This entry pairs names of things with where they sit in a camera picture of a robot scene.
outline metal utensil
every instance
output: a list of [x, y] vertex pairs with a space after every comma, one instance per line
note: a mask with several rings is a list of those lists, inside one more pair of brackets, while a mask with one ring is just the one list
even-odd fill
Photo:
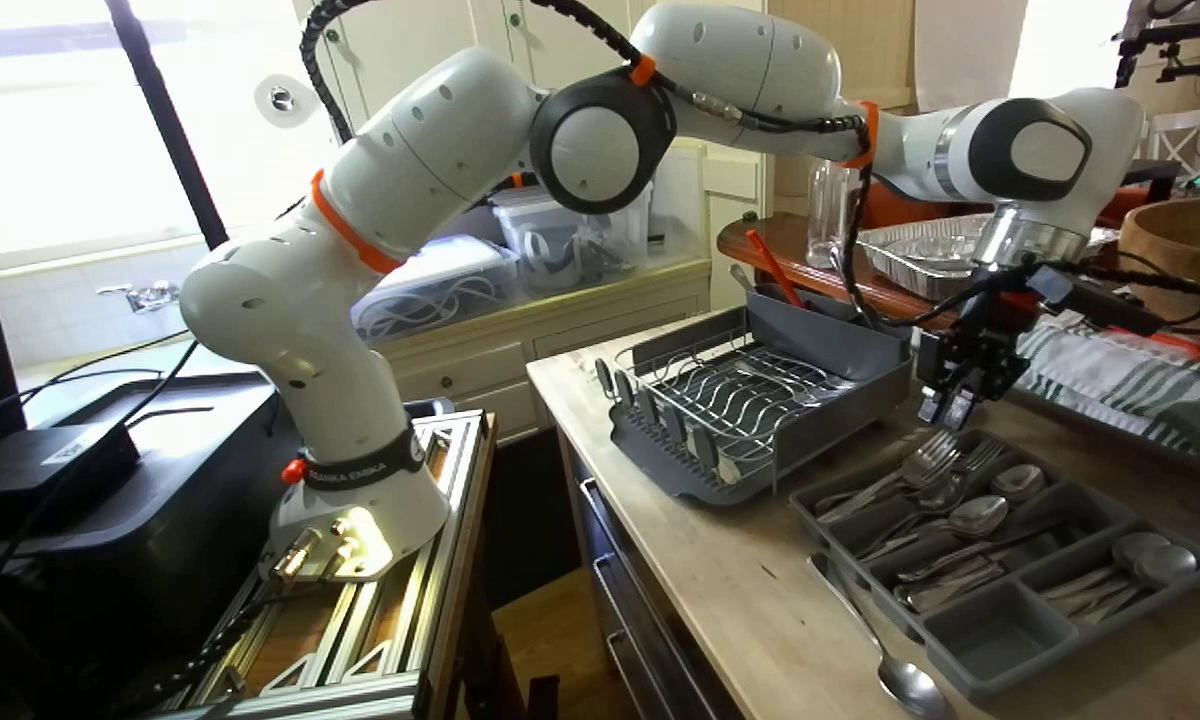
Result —
[[872, 629], [872, 622], [864, 617], [859, 599], [853, 598], [846, 570], [822, 551], [811, 557], [811, 570], [823, 576], [823, 584], [834, 588], [834, 598], [850, 609], [850, 617], [872, 638], [882, 666], [877, 666], [877, 681], [882, 688], [918, 720], [949, 720], [951, 699], [943, 695], [943, 688], [918, 666], [896, 660], [882, 633]]
[[935, 521], [926, 521], [926, 525], [886, 537], [872, 551], [864, 551], [864, 564], [877, 564], [900, 548], [913, 548], [932, 533], [951, 533], [962, 541], [984, 541], [998, 528], [1003, 528], [1003, 521], [1008, 521], [1008, 495], [974, 495], [974, 501], [958, 505], [949, 518], [935, 518]]
[[958, 463], [932, 486], [928, 492], [918, 492], [920, 512], [943, 512], [969, 501], [976, 492], [981, 476], [998, 467], [1008, 457], [1003, 446], [981, 442]]
[[1046, 467], [1041, 463], [1011, 463], [994, 476], [994, 490], [1008, 501], [1027, 501], [1046, 490]]
[[958, 461], [962, 461], [958, 437], [932, 431], [892, 476], [859, 492], [830, 495], [818, 512], [823, 525], [840, 525], [892, 492], [918, 492], [918, 495], [943, 492], [949, 467], [958, 467]]
[[1118, 537], [1109, 564], [1051, 584], [1046, 598], [1060, 614], [1100, 623], [1146, 593], [1167, 588], [1191, 572], [1200, 572], [1200, 557], [1191, 548], [1162, 533], [1124, 533]]

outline gray cutlery tray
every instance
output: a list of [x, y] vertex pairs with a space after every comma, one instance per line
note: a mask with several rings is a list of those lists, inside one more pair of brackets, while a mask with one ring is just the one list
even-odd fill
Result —
[[[810, 397], [776, 394], [771, 375], [810, 382]], [[636, 346], [633, 375], [609, 384], [612, 446], [647, 482], [736, 507], [892, 415], [913, 375], [903, 337], [754, 291], [743, 307]]]
[[[1016, 451], [994, 437], [969, 437], [962, 447], [994, 446], [1003, 457], [994, 463], [969, 471], [969, 495], [994, 492], [994, 476], [1011, 463], [1038, 463], [1027, 451]], [[928, 541], [918, 541], [900, 551], [872, 557], [877, 533], [892, 528], [900, 518], [918, 512], [913, 501], [889, 495], [882, 505], [869, 505], [864, 512], [853, 512], [846, 521], [823, 525], [822, 505], [840, 492], [869, 490], [803, 490], [794, 492], [794, 507], [799, 521], [803, 541], [811, 551], [834, 551], [837, 564], [857, 580], [859, 593], [877, 599], [877, 609], [903, 629], [918, 644], [926, 644], [928, 660], [969, 695], [990, 699], [1058, 660], [1080, 652], [1083, 644], [1172, 603], [1190, 588], [1200, 584], [1200, 570], [1190, 576], [1175, 576], [1165, 588], [1146, 588], [1134, 603], [1118, 609], [1100, 623], [1083, 623], [1058, 609], [1046, 593], [1075, 580], [1083, 572], [1098, 572], [1114, 560], [1114, 546], [1124, 533], [1162, 533], [1175, 546], [1182, 537], [1151, 528], [1147, 521], [1124, 512], [1119, 505], [1060, 482], [1046, 467], [1046, 490], [1027, 501], [1008, 505], [1008, 521], [990, 537], [994, 546], [1016, 541], [1003, 548], [1001, 576], [935, 603], [935, 609], [913, 609], [900, 593], [896, 572], [920, 570], [926, 560], [935, 560], [942, 551], [969, 548], [974, 541], [958, 541], [943, 533], [932, 533]]]

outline wooden cabinet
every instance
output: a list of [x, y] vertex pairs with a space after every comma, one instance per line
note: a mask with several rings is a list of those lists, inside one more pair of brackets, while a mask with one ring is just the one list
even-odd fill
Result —
[[[796, 20], [840, 53], [846, 97], [877, 101], [889, 113], [918, 108], [913, 23], [918, 0], [768, 0], [771, 16]], [[771, 207], [810, 207], [810, 159], [771, 159]]]
[[[710, 144], [706, 148], [706, 218], [710, 237], [736, 223], [739, 218], [768, 218], [771, 214], [771, 159], [762, 152], [736, 152]], [[734, 257], [712, 251], [712, 307], [743, 305], [743, 287], [734, 275]]]
[[689, 642], [645, 557], [633, 548], [633, 537], [612, 518], [600, 486], [571, 447], [564, 447], [564, 463], [579, 548], [591, 570], [600, 633], [640, 718], [739, 718], [706, 652]]

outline cutlery tray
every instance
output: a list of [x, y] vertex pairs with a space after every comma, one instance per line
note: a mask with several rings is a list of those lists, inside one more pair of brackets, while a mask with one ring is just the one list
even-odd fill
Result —
[[663, 492], [743, 505], [908, 401], [892, 331], [754, 291], [743, 307], [633, 347], [633, 375], [596, 368], [612, 446]]
[[[869, 593], [903, 638], [926, 644], [969, 699], [998, 695], [1200, 584], [1200, 548], [1067, 486], [1027, 451], [981, 431], [958, 442], [958, 447], [962, 457], [943, 471], [928, 471], [942, 490], [958, 490], [943, 512], [932, 501], [920, 505], [913, 486], [892, 486], [926, 476], [908, 463], [853, 490], [818, 486], [794, 492], [794, 507], [811, 551], [830, 551], [846, 580]], [[1027, 495], [1008, 495], [1008, 518], [994, 537], [974, 541], [943, 525], [962, 501], [1003, 495], [1003, 482], [1026, 467], [1038, 467], [1046, 486]], [[872, 486], [886, 486], [877, 505], [834, 512], [840, 495]], [[913, 533], [913, 546], [886, 546], [889, 533], [900, 537], [918, 521], [932, 525]], [[1138, 584], [1130, 570], [1114, 564], [1114, 548], [1134, 533], [1155, 533], [1155, 541], [1196, 551], [1196, 570], [1162, 588]]]

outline wooden table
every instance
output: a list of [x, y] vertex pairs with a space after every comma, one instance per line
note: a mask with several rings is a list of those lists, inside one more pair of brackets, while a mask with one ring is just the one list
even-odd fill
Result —
[[[762, 505], [712, 512], [659, 492], [612, 442], [596, 359], [625, 368], [640, 337], [529, 366], [561, 442], [604, 492], [677, 622], [743, 718], [900, 718], [877, 684], [877, 652], [837, 598], [811, 576], [787, 492], [811, 471], [859, 471], [886, 461], [859, 437]], [[1092, 486], [1134, 512], [1200, 546], [1200, 463], [1080, 428], [1016, 406], [984, 410], [981, 423], [1038, 451], [1067, 482]], [[886, 644], [928, 666], [926, 647], [886, 617]], [[962, 718], [1200, 718], [1200, 588], [1119, 629], [994, 704], [958, 695]]]

